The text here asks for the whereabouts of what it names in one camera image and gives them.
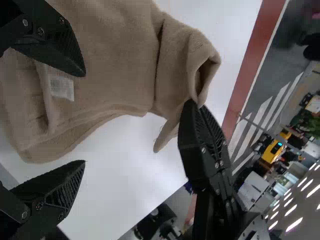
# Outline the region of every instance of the bolt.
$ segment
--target bolt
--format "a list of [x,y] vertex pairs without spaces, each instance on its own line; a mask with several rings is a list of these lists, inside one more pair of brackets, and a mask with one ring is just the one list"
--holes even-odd
[[38,34],[40,37],[42,37],[45,34],[45,30],[42,27],[38,28]]
[[60,212],[59,213],[59,215],[58,215],[58,220],[60,221],[60,220],[62,220],[63,218],[64,218],[64,212],[62,211],[62,212]]
[[59,17],[59,23],[60,23],[61,25],[63,25],[63,24],[65,23],[65,20],[63,19],[63,17]]
[[22,213],[21,218],[22,218],[22,219],[26,219],[27,217],[28,217],[28,212],[27,212],[27,211],[24,211],[24,212]]
[[29,22],[27,21],[27,19],[22,19],[22,23],[25,27],[29,26]]
[[44,202],[40,201],[38,204],[35,206],[35,210],[40,211],[44,206]]

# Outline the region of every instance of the gray floor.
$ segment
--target gray floor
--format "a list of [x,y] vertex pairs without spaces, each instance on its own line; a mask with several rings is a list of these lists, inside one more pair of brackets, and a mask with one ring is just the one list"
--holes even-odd
[[[186,191],[184,187],[177,190],[172,196],[164,201],[176,214],[177,219],[175,226],[180,230],[183,229],[189,206],[191,204],[192,196]],[[119,240],[137,240],[132,229],[126,232]]]
[[[247,116],[251,113],[250,120],[253,121],[257,115],[259,107],[270,97],[273,97],[267,109],[265,110],[265,113],[259,123],[260,125],[269,112],[280,89],[290,83],[286,89],[286,92],[283,94],[280,100],[281,102],[287,94],[288,89],[290,89],[294,79],[299,74],[304,72],[310,63],[310,61],[305,59],[303,56],[303,51],[306,47],[299,46],[296,44],[296,42],[299,41],[299,38],[301,37],[301,33],[303,31],[306,31],[309,34],[320,32],[320,21],[309,21],[304,19],[304,16],[302,14],[302,10],[304,9],[304,7],[305,6],[303,4],[303,1],[301,0],[292,0],[289,2],[277,33],[272,41],[271,47],[257,76],[247,105],[243,111],[243,116]],[[278,104],[276,109],[274,109],[272,117],[267,123],[267,126],[273,119],[279,107],[280,104]],[[294,115],[294,112],[286,112],[281,114],[280,116],[289,119],[292,114]],[[279,125],[279,123],[280,121],[278,119],[271,130],[274,132],[278,131],[279,129],[277,128],[277,126]],[[236,147],[234,148],[233,155],[231,156],[232,162],[235,160],[237,153],[239,152],[244,139],[247,136],[250,126],[250,124],[247,124],[241,137],[239,138]],[[248,147],[245,149],[241,157],[234,162],[233,169],[236,169],[252,152],[249,146],[252,145],[257,133],[258,130],[255,130],[252,138],[248,143]]]

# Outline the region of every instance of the fabric sleeve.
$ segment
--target fabric sleeve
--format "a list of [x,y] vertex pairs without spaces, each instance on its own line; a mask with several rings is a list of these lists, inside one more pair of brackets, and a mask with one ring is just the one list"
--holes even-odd
[[185,102],[193,99],[199,107],[205,103],[209,85],[221,64],[219,53],[201,32],[166,13],[159,41],[151,111],[167,122],[155,141],[155,153],[177,136]]

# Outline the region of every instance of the fleece jacket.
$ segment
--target fleece jacket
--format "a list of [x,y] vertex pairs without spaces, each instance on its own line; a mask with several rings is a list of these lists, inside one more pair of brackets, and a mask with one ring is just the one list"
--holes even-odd
[[[221,59],[197,29],[151,0],[47,2],[70,22],[86,76],[13,49],[0,58],[1,115],[24,161],[54,161],[106,122],[148,112],[167,119],[154,144],[158,152],[177,135],[184,103],[205,103]],[[54,94],[54,83],[70,88],[69,94]]]

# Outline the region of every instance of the red stripe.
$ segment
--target red stripe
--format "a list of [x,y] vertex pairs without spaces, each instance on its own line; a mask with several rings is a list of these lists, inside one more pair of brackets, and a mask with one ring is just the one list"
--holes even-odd
[[286,0],[263,0],[261,4],[222,124],[228,141],[235,130],[238,114],[245,104],[285,2]]

